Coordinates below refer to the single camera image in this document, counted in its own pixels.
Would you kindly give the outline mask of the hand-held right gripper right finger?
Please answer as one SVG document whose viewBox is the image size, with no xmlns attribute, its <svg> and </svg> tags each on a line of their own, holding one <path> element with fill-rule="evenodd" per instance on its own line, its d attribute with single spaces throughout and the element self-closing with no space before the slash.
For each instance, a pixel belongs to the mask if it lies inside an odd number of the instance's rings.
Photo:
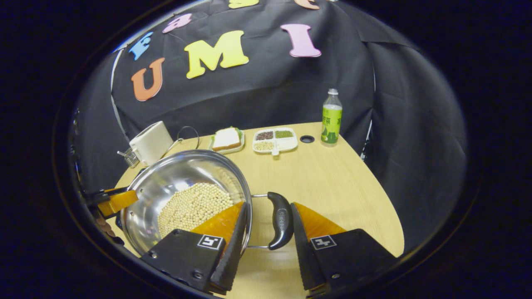
<svg viewBox="0 0 532 299">
<path fill-rule="evenodd" d="M 343 229 L 297 202 L 291 210 L 300 276 L 311 297 L 359 287 L 396 259 L 363 229 Z"/>
</svg>

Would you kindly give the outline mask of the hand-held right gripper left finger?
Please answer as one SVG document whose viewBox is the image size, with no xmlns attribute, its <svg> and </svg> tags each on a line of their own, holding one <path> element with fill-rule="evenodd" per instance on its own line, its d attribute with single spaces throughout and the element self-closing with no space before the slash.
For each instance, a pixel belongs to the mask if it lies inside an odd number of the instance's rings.
<svg viewBox="0 0 532 299">
<path fill-rule="evenodd" d="M 193 231 L 174 229 L 141 260 L 198 291 L 225 294 L 241 257 L 247 207 L 239 202 Z"/>
</svg>

